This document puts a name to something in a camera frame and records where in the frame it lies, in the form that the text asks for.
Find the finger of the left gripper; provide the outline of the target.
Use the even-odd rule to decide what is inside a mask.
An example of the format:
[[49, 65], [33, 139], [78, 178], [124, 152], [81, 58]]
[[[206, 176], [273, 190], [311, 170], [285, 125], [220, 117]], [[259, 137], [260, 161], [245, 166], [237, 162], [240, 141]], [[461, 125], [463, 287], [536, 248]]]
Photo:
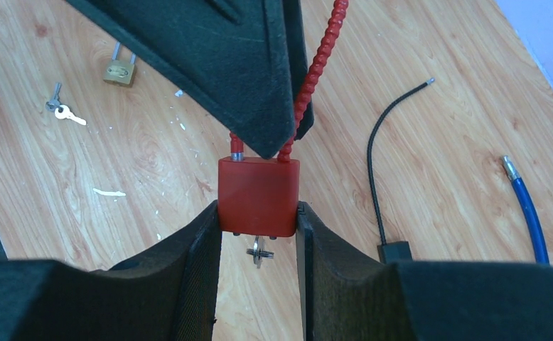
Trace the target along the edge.
[[294, 133], [296, 1], [73, 1], [263, 158]]
[[296, 99], [308, 72], [301, 1], [284, 0], [283, 10], [291, 73], [291, 88], [293, 97]]

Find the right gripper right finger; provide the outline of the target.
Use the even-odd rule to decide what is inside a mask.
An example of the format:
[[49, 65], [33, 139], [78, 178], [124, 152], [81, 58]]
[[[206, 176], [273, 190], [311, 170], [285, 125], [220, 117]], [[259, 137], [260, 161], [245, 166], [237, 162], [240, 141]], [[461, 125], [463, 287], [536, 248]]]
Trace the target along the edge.
[[553, 266], [381, 264], [306, 202], [296, 253], [305, 340], [553, 340]]

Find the red lock keys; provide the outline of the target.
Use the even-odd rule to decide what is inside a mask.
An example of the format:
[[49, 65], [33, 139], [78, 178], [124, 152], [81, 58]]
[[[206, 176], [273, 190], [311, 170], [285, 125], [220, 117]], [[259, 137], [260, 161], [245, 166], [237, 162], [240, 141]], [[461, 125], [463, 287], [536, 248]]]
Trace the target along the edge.
[[273, 259], [274, 252], [265, 249], [265, 240], [262, 236], [255, 236], [252, 248], [246, 250], [246, 254], [252, 257], [254, 265], [260, 269], [264, 259]]

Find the brass padlock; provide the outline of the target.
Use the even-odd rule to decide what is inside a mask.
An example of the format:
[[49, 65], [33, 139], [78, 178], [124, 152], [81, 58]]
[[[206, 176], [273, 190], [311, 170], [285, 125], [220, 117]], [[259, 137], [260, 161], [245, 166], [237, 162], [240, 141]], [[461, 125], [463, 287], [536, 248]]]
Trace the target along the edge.
[[103, 81], [112, 85], [131, 87], [136, 73], [136, 54], [131, 54], [131, 58], [128, 63], [118, 60], [117, 58], [121, 45], [122, 44], [120, 42], [116, 42], [112, 58], [105, 68]]

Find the red cable lock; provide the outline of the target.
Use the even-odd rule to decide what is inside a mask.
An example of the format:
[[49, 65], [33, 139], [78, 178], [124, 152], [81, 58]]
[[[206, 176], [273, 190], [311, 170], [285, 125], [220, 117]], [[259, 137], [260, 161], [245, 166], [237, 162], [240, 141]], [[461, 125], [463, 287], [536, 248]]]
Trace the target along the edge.
[[[313, 62], [294, 102], [299, 126], [319, 77], [331, 56], [348, 9], [348, 1], [335, 1]], [[261, 237], [290, 237], [296, 231], [300, 163], [291, 158], [290, 138], [276, 158], [244, 157], [244, 144], [230, 134], [229, 158], [218, 161], [218, 216], [225, 232]]]

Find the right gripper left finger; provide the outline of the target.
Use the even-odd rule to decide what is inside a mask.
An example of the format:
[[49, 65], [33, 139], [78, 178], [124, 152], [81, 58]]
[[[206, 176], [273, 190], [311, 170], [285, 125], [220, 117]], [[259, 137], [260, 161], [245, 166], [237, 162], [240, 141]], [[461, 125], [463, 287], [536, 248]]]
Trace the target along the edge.
[[0, 340], [210, 340], [221, 244], [211, 203], [107, 270], [0, 261]]

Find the brass padlock keys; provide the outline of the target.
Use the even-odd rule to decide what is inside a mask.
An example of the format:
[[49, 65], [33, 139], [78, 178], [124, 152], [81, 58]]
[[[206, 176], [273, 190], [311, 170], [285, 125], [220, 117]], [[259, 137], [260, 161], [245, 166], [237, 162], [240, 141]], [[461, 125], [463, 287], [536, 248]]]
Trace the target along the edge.
[[62, 84], [60, 82], [56, 82], [53, 96], [45, 103], [45, 109], [54, 113], [55, 118], [57, 119], [69, 119], [77, 124], [86, 126], [87, 121], [85, 119], [75, 116], [69, 106], [60, 101], [61, 87]]

